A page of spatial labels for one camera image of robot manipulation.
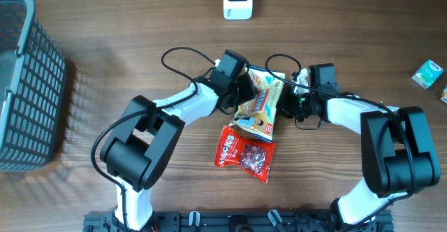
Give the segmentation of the yellow cracker bag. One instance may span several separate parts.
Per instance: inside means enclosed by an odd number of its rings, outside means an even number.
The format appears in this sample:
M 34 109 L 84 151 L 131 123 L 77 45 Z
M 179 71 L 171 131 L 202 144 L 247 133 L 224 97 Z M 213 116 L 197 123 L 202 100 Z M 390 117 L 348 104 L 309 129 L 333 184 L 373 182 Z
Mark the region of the yellow cracker bag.
M 272 142 L 274 120 L 277 113 L 277 103 L 284 88 L 284 73 L 251 66 L 249 77 L 257 89 L 254 99 L 238 106 L 238 111 L 230 121 L 229 126 L 236 126 L 251 135 Z

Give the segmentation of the red snack bag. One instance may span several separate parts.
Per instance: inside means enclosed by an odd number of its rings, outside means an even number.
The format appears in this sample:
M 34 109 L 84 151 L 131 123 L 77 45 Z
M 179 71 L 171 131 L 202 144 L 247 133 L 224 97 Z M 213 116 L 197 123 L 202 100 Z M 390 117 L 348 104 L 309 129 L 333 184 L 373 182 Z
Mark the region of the red snack bag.
M 275 149 L 275 143 L 244 138 L 233 128 L 224 126 L 219 137 L 214 165 L 218 168 L 238 166 L 261 182 L 267 183 Z

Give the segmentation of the teal tissue pack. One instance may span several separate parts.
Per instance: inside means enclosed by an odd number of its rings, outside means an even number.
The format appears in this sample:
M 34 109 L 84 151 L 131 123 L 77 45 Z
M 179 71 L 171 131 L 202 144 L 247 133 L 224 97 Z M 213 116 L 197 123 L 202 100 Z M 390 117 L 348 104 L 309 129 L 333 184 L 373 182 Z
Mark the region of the teal tissue pack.
M 431 87 L 437 79 L 443 74 L 444 70 L 437 63 L 428 59 L 422 66 L 412 75 L 411 79 L 419 84 L 422 88 Z

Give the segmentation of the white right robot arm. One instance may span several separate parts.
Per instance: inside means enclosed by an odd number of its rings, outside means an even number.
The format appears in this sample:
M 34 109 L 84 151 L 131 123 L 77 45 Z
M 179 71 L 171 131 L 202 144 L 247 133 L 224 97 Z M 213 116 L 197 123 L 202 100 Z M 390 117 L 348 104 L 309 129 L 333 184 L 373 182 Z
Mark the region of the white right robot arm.
M 436 185 L 441 167 L 424 111 L 341 93 L 333 64 L 300 69 L 285 81 L 279 108 L 297 122 L 317 115 L 361 138 L 362 179 L 332 202 L 334 231 L 359 231 L 396 201 Z

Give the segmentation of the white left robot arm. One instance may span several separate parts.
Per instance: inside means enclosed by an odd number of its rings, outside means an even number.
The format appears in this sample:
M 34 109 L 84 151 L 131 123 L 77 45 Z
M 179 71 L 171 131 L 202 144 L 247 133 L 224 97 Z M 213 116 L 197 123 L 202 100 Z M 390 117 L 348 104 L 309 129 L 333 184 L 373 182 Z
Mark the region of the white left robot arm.
M 166 99 L 134 97 L 122 116 L 95 140 L 91 162 L 106 164 L 99 173 L 115 184 L 117 207 L 108 229 L 144 231 L 154 213 L 152 187 L 161 177 L 184 127 L 216 111 L 252 100 L 257 91 L 248 76 L 249 61 L 226 50 L 219 62 L 188 87 Z

